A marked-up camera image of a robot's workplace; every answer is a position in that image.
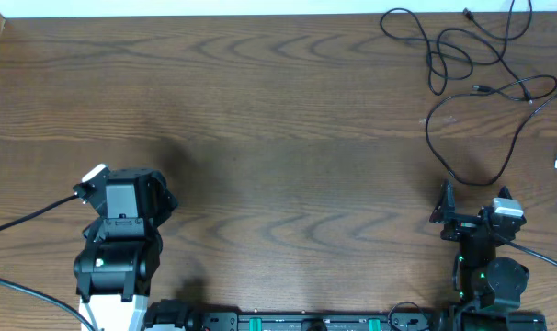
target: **green tape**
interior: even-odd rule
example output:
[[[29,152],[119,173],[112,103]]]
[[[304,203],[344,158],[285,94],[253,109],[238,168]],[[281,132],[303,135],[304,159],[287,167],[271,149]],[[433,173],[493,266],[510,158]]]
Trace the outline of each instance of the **green tape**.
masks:
[[[262,331],[261,318],[250,318],[250,331]]]
[[[381,331],[381,320],[370,319],[369,320],[369,331]]]

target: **wood grain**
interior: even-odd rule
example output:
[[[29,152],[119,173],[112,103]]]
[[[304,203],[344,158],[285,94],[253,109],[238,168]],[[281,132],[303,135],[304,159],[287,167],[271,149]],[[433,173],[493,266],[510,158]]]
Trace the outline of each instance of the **wood grain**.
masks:
[[[506,18],[477,17],[495,32]],[[424,45],[386,38],[379,18],[10,20],[0,45],[0,224],[71,194],[98,163],[151,166],[182,200],[162,227],[152,301],[379,311],[455,300],[457,246],[427,222],[448,176],[423,134],[439,97],[426,86]],[[432,38],[472,28],[459,14],[420,18]],[[416,35],[407,17],[388,24]],[[520,76],[557,75],[557,14],[536,14],[507,60]],[[445,95],[509,81],[498,66],[477,67]],[[456,101],[432,119],[434,144],[464,176],[490,177],[532,110]],[[557,101],[521,137],[499,183],[458,186],[457,200],[476,212],[508,185],[529,219],[517,241],[557,258]],[[94,219],[70,203],[0,233],[0,276],[76,305],[72,264]],[[556,330],[557,269],[499,251],[530,269],[523,308]],[[77,328],[0,288],[0,330]]]

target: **black wire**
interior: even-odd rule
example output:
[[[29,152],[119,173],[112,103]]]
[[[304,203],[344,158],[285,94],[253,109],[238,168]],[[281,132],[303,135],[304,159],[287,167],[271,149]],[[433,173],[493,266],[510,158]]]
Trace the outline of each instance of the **black wire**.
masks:
[[[95,328],[82,316],[80,315],[73,307],[69,306],[66,302],[62,302],[48,294],[44,294],[40,291],[35,291],[33,289],[30,289],[28,287],[25,287],[23,285],[19,285],[16,284],[12,281],[9,280],[4,280],[2,278],[0,278],[0,285],[1,286],[5,286],[11,290],[15,290],[15,291],[21,291],[24,292],[26,294],[29,294],[31,296],[34,296],[38,299],[41,299],[45,302],[49,302],[53,305],[55,305],[56,307],[64,310],[66,313],[71,314],[72,316],[74,316],[77,320],[80,321],[80,323],[82,323],[84,326],[86,326],[86,328],[89,331],[95,331]]]
[[[421,330],[417,330],[417,331],[426,331],[426,330],[428,330],[429,327],[430,327],[430,318],[427,317],[426,313],[424,313],[424,311],[423,311],[423,310],[417,305],[417,303],[415,303],[415,302],[399,302],[399,303],[395,304],[395,305],[393,306],[393,308],[389,311],[389,314],[387,315],[387,324],[389,325],[389,327],[390,327],[391,329],[395,330],[395,331],[401,331],[401,330],[399,329],[399,327],[393,325],[393,323],[392,323],[392,321],[391,321],[391,318],[392,318],[393,312],[394,312],[397,308],[399,308],[399,306],[404,305],[404,304],[412,304],[413,306],[415,306],[415,308],[417,308],[417,310],[419,311],[419,313],[421,313],[421,315],[423,315],[423,316],[425,317],[425,319],[427,320],[427,327],[426,327],[426,328],[423,328],[423,329],[421,329]]]
[[[7,229],[7,228],[10,228],[11,226],[15,226],[15,225],[18,225],[18,224],[23,223],[23,222],[25,222],[25,221],[29,221],[29,220],[31,220],[31,219],[33,219],[33,218],[36,218],[36,217],[42,215],[44,212],[50,211],[50,210],[52,210],[52,209],[54,209],[54,208],[60,206],[61,204],[64,204],[65,202],[68,202],[68,201],[70,201],[70,200],[74,200],[74,199],[76,199],[76,198],[77,198],[76,195],[72,195],[72,196],[70,196],[70,197],[68,197],[68,198],[64,198],[64,199],[62,199],[62,200],[56,201],[56,202],[54,202],[53,204],[51,204],[50,206],[45,207],[45,208],[43,208],[43,209],[40,209],[39,211],[35,211],[35,212],[32,212],[31,214],[29,214],[29,215],[27,215],[27,216],[21,217],[21,218],[18,219],[18,220],[14,220],[13,222],[9,222],[9,223],[7,223],[7,224],[3,224],[3,225],[0,226],[0,232],[3,231],[3,230],[5,230],[5,229]]]
[[[487,227],[487,231],[493,235],[493,237],[495,237],[495,239],[499,240],[500,242],[502,242],[505,245],[510,245],[512,247],[514,247],[515,249],[519,249],[520,251],[524,252],[524,253],[528,253],[533,257],[537,257],[539,259],[541,259],[544,262],[548,262],[550,264],[552,264],[553,266],[557,267],[557,261],[554,259],[551,259],[543,254],[540,254],[536,251],[533,251],[527,247],[524,247],[523,245],[518,245],[516,243],[512,243],[511,241],[505,239],[501,234],[498,234],[495,230],[493,230],[493,227],[489,224],[489,222],[485,222],[484,223],[485,226]]]
[[[446,102],[458,98],[458,97],[487,97],[490,96],[492,94],[500,94],[503,95],[503,93],[500,93],[503,89],[506,89],[510,86],[513,86],[515,84],[518,84],[520,82],[523,81],[527,81],[530,79],[535,79],[535,78],[545,78],[545,77],[549,77],[551,79],[554,79],[555,85],[554,88],[552,90],[554,90],[557,86],[557,80],[555,77],[553,76],[549,76],[549,75],[538,75],[538,76],[533,76],[533,77],[528,77],[528,78],[524,78],[524,79],[520,79],[516,82],[513,82],[511,84],[508,84],[506,86],[503,86],[501,88],[498,89],[491,89],[490,92],[488,93],[463,93],[463,94],[458,94],[458,95],[454,95],[451,97],[447,97],[444,100],[440,101],[437,105],[435,105],[432,110],[430,110],[430,112],[427,114],[426,117],[426,142],[427,142],[427,146],[429,147],[429,149],[432,151],[432,153],[434,154],[434,156],[440,161],[440,163],[446,168],[446,170],[448,170],[448,172],[450,173],[450,175],[452,177],[454,177],[454,179],[456,179],[459,183],[464,184],[464,185],[471,185],[471,186],[487,186],[487,185],[492,185],[494,184],[497,179],[499,179],[501,177],[501,175],[503,175],[503,172],[506,170],[507,164],[509,163],[509,159],[511,158],[511,154],[514,152],[514,148],[516,147],[516,142],[517,142],[517,137],[518,135],[521,133],[521,131],[524,129],[524,126],[526,126],[526,124],[529,122],[529,120],[531,120],[534,116],[536,116],[544,107],[546,107],[546,105],[548,105],[549,103],[551,103],[554,99],[557,98],[557,95],[549,98],[548,100],[546,100],[543,104],[541,104],[538,108],[536,108],[534,111],[532,111],[517,127],[516,132],[514,133],[514,137],[511,141],[511,145],[509,146],[509,151],[507,152],[507,156],[506,159],[503,163],[503,165],[501,166],[501,169],[499,170],[499,172],[492,177],[491,179],[482,182],[482,183],[477,183],[477,182],[471,182],[467,179],[464,179],[460,176],[458,176],[456,174],[456,172],[454,171],[454,169],[452,169],[452,167],[449,165],[449,163],[444,159],[444,157],[442,157],[442,155],[436,151],[436,149],[434,148],[434,146],[432,145],[432,142],[430,141],[429,138],[429,121],[432,118],[432,115],[434,114],[434,112],[443,104],[445,104]]]
[[[428,76],[427,76],[427,84],[429,86],[429,89],[432,91],[432,93],[434,93],[437,96],[442,95],[442,93],[444,93],[444,91],[446,90],[447,84],[448,84],[448,80],[464,80],[469,78],[472,75],[472,72],[474,71],[474,65],[493,65],[496,63],[501,63],[506,70],[514,77],[514,79],[516,79],[517,81],[519,81],[519,78],[517,77],[517,75],[511,70],[511,68],[509,68],[509,66],[507,65],[507,63],[504,61],[504,56],[506,54],[506,49],[507,49],[507,43],[511,40],[516,40],[518,38],[520,38],[521,36],[523,36],[526,31],[528,31],[528,28],[531,24],[531,19],[532,19],[532,3],[531,0],[528,0],[528,4],[529,4],[529,17],[528,17],[528,22],[526,24],[526,26],[516,35],[513,37],[509,37],[509,29],[511,26],[511,17],[512,17],[512,13],[513,13],[513,6],[514,3],[516,2],[516,0],[512,0],[511,2],[511,6],[509,7],[509,14],[507,16],[507,22],[506,22],[506,34],[504,37],[497,37],[495,35],[493,35],[492,33],[490,33],[488,30],[484,29],[475,19],[473,14],[468,11],[467,9],[465,9],[465,16],[471,20],[474,25],[480,29],[484,34],[488,35],[489,37],[496,39],[496,40],[501,40],[503,42],[503,48],[501,51],[498,51],[489,41],[479,37],[478,35],[476,35],[473,32],[470,32],[468,30],[465,29],[459,29],[459,28],[450,28],[450,29],[444,29],[442,30],[439,34],[438,37],[435,40],[431,40],[427,37],[426,32],[424,31],[424,28],[421,25],[421,22],[419,21],[419,19],[417,18],[417,16],[411,12],[408,9],[405,8],[394,8],[391,9],[389,11],[387,11],[386,13],[384,13],[381,16],[381,20],[379,22],[379,25],[381,27],[382,32],[389,38],[392,38],[394,40],[400,40],[400,41],[422,41],[426,43],[426,65],[428,67]],[[414,19],[415,23],[417,24],[417,27],[419,28],[419,31],[422,35],[422,38],[416,38],[416,37],[398,37],[398,36],[394,36],[392,35],[389,31],[387,31],[387,29],[385,29],[385,27],[383,26],[383,22],[384,19],[389,16],[389,14],[391,14],[394,11],[404,11],[405,13],[411,15],[411,17]],[[451,31],[456,31],[456,32],[461,32],[466,34],[468,37],[471,37],[472,39],[475,39],[479,42],[481,42],[483,45],[485,45],[489,50],[492,51],[492,53],[494,54],[494,56],[496,57],[496,59],[492,60],[492,61],[488,61],[488,62],[481,62],[481,61],[473,61],[471,56],[462,48],[453,45],[449,42],[445,42],[442,41],[442,37]],[[432,51],[430,43],[436,43],[436,51]],[[440,45],[444,45],[447,47],[450,47],[458,52],[460,52],[463,57],[457,57],[457,56],[453,56],[453,55],[449,55],[446,54],[444,52],[442,52]],[[433,62],[432,62],[432,56],[436,55],[441,64],[442,64],[442,68],[444,69],[444,73],[440,73],[438,70],[436,70],[434,68]],[[451,59],[454,61],[458,61],[458,62],[462,62],[462,63],[467,63],[470,66],[470,71],[463,76],[459,76],[459,77],[454,77],[454,76],[450,76],[448,74],[448,67],[446,65],[446,60],[445,59]],[[432,74],[437,75],[438,77],[442,78],[443,80],[443,84],[442,87],[439,89],[439,91],[437,91],[433,84],[432,84]],[[522,82],[519,82],[519,85],[522,88],[523,91],[523,98],[525,101],[530,101],[532,99],[534,99],[530,92],[526,89],[526,87]]]
[[[77,197],[75,195],[70,196],[68,198],[64,198],[62,200],[54,202],[53,204],[51,204],[48,207],[45,207],[45,208],[43,208],[39,211],[35,211],[35,212],[32,212],[31,214],[29,214],[27,216],[21,217],[18,220],[14,220],[13,222],[3,224],[3,225],[0,226],[0,232],[7,229],[7,228],[10,228],[11,226],[15,226],[15,225],[18,225],[18,224],[23,223],[25,221],[31,220],[35,217],[38,217],[38,216],[42,215],[44,212],[50,211],[50,210],[64,204],[65,202],[68,202],[70,200],[74,200],[76,198]],[[0,285],[5,286],[5,287],[7,287],[8,289],[11,289],[11,290],[21,291],[23,293],[29,294],[29,295],[31,295],[33,297],[36,297],[38,299],[41,299],[45,302],[49,302],[49,303],[55,305],[56,307],[63,309],[66,313],[71,314],[72,316],[74,316],[77,320],[80,321],[80,323],[82,323],[84,326],[86,326],[86,328],[89,331],[95,331],[95,328],[82,315],[80,315],[73,307],[71,307],[70,305],[68,305],[65,302],[62,302],[62,301],[60,301],[60,300],[58,300],[58,299],[56,299],[56,298],[54,298],[54,297],[52,297],[48,294],[44,294],[40,291],[35,291],[35,290],[30,289],[28,287],[25,287],[23,285],[19,285],[17,283],[9,281],[9,280],[4,280],[2,278],[0,278]]]

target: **wooden table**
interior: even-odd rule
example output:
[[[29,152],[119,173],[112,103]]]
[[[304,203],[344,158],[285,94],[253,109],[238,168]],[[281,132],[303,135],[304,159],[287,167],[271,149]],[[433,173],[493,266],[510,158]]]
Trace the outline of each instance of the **wooden table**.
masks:
[[[161,227],[152,301],[379,311],[456,300],[458,246],[427,221],[449,177],[424,139],[424,118],[441,98],[426,86],[425,45],[386,38],[379,18],[9,20],[0,44],[0,224],[72,194],[98,163],[149,166],[182,200]],[[420,18],[430,38],[474,30],[460,14]],[[504,29],[506,15],[478,18]],[[514,20],[515,31],[525,16]],[[417,35],[409,17],[389,27]],[[522,77],[557,75],[557,14],[535,14],[506,59]],[[500,66],[476,67],[444,96],[511,80]],[[459,100],[432,119],[433,141],[457,171],[484,179],[532,110],[501,97]],[[524,130],[496,185],[456,187],[460,211],[476,213],[508,185],[529,220],[517,242],[557,259],[556,153],[557,101]],[[0,233],[0,277],[77,305],[72,265],[95,218],[71,202]],[[542,311],[556,330],[557,268],[508,247],[498,253],[529,268],[522,308]],[[0,288],[0,330],[78,327]]]

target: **white wall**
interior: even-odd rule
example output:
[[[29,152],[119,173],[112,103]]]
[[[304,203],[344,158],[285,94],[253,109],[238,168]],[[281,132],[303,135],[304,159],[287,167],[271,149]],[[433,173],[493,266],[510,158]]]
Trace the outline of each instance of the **white wall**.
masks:
[[[206,16],[507,11],[511,0],[0,0],[0,13],[14,17]],[[557,11],[557,0],[533,1],[534,11]],[[516,11],[528,9],[516,0]]]

